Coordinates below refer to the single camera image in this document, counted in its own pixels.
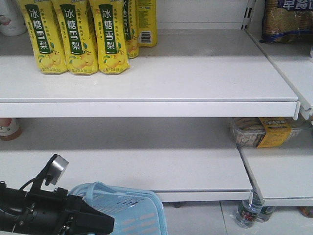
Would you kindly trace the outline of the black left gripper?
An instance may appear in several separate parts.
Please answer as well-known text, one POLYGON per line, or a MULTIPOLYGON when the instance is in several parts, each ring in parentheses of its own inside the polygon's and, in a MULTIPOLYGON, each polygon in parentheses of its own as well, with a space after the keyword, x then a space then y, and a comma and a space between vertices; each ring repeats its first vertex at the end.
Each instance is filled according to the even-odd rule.
POLYGON ((22 200, 17 233, 24 235, 74 235, 112 233, 114 218, 89 206, 81 197, 35 189, 22 200))

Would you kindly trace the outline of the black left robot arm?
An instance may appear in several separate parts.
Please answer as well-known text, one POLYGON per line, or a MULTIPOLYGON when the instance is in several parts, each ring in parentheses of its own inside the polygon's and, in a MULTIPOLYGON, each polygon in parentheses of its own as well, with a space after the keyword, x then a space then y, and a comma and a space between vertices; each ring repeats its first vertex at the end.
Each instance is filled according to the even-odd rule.
POLYGON ((29 192, 0 183, 0 229, 24 235, 109 235, 114 218, 66 189, 29 192))

